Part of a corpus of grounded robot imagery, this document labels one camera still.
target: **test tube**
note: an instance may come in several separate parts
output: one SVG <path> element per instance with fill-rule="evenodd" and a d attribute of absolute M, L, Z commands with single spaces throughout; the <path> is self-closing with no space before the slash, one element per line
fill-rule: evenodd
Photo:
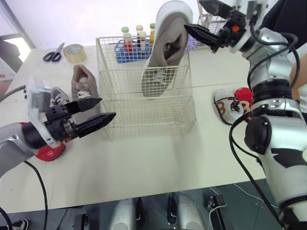
<path fill-rule="evenodd" d="M 125 34 L 129 33 L 129 28 L 128 27 L 122 27 L 121 31 L 123 32 L 123 36 L 125 36 Z"/>
<path fill-rule="evenodd" d="M 142 25 L 137 25 L 136 26 L 136 35 L 138 36 L 138 40 L 137 40 L 137 46 L 140 47 L 140 37 L 139 37 L 139 33 L 143 31 L 143 26 Z"/>
<path fill-rule="evenodd" d="M 150 46 L 154 45 L 154 28 L 155 28 L 155 23 L 150 24 Z"/>
<path fill-rule="evenodd" d="M 142 55 L 142 58 L 143 58 L 146 55 L 146 32 L 141 31 L 139 33 L 139 37 L 140 37 L 141 55 Z"/>
<path fill-rule="evenodd" d="M 125 43 L 125 50 L 129 53 L 132 53 L 132 38 L 131 34 L 126 33 L 124 34 L 124 43 Z"/>

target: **white cable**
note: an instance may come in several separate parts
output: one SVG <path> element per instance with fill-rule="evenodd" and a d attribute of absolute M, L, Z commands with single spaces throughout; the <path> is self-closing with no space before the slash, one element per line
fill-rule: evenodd
<path fill-rule="evenodd" d="M 249 193 L 246 192 L 243 188 L 241 188 L 239 185 L 234 184 L 234 186 L 237 187 L 238 189 L 240 189 L 240 190 L 241 190 L 243 193 L 245 193 L 246 195 L 251 196 L 251 197 L 253 197 L 253 198 L 257 199 L 257 200 L 261 200 L 261 201 L 263 202 L 262 199 L 260 199 L 259 197 L 254 196 L 254 195 L 252 195 L 252 194 L 249 194 Z"/>
<path fill-rule="evenodd" d="M 213 188 L 209 187 L 215 194 L 219 195 Z"/>
<path fill-rule="evenodd" d="M 210 222 L 210 226 L 213 230 L 214 230 L 214 228 L 213 228 L 212 221 L 211 221 L 211 213 L 214 212 L 215 210 L 217 210 L 220 207 L 226 207 L 226 205 L 221 205 L 221 206 L 215 207 L 214 209 L 211 209 L 210 212 L 209 212 L 209 222 Z"/>

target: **person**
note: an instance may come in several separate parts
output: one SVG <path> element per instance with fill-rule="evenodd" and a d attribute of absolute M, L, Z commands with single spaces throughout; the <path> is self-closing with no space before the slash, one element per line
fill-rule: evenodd
<path fill-rule="evenodd" d="M 303 48 L 305 55 L 303 55 L 303 57 L 300 59 L 300 72 L 298 79 L 292 88 L 292 97 L 300 103 L 301 112 L 307 123 L 307 43 L 305 43 L 305 45 L 303 45 L 301 48 Z M 294 79 L 295 72 L 296 63 L 294 63 L 292 66 L 292 71 L 290 74 L 291 82 Z"/>
<path fill-rule="evenodd" d="M 307 123 L 307 1 L 306 0 L 278 0 L 266 14 L 261 27 L 269 28 L 279 33 L 295 34 L 298 42 L 294 45 L 300 58 L 300 73 L 292 88 L 292 97 L 300 103 L 301 112 Z M 296 71 L 296 61 L 292 53 L 288 59 L 293 67 L 290 75 L 291 82 Z"/>
<path fill-rule="evenodd" d="M 13 230 L 27 230 L 29 227 L 29 221 L 26 219 L 20 219 L 12 224 Z M 0 230 L 9 230 L 8 226 L 1 226 Z"/>

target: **tape roll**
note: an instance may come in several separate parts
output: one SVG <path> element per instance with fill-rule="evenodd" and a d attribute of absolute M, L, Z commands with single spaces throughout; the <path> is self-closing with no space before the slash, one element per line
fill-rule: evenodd
<path fill-rule="evenodd" d="M 80 44 L 71 44 L 63 49 L 63 54 L 70 63 L 80 63 L 86 60 L 86 52 Z"/>

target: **white table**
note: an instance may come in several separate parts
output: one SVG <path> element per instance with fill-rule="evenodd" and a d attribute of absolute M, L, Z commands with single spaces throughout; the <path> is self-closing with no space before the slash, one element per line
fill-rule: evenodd
<path fill-rule="evenodd" d="M 95 46 L 85 48 L 84 65 L 97 74 Z M 71 95 L 72 64 L 45 63 L 48 51 L 32 50 L 9 90 L 36 77 L 61 87 Z M 221 122 L 213 105 L 213 93 L 221 88 L 246 86 L 249 63 L 239 53 L 221 49 L 217 54 L 202 49 L 191 52 L 191 73 L 197 122 L 185 136 L 128 138 L 110 141 L 103 130 L 67 144 L 52 162 L 33 157 L 47 190 L 48 207 L 60 208 L 147 196 L 179 190 L 247 181 L 228 143 L 229 126 Z M 18 92 L 0 103 L 0 127 L 28 121 L 26 101 Z M 238 143 L 246 124 L 235 130 Z M 239 153 L 255 179 L 264 178 L 254 159 Z M 0 204 L 7 212 L 44 209 L 43 193 L 31 168 L 25 164 L 0 179 Z"/>

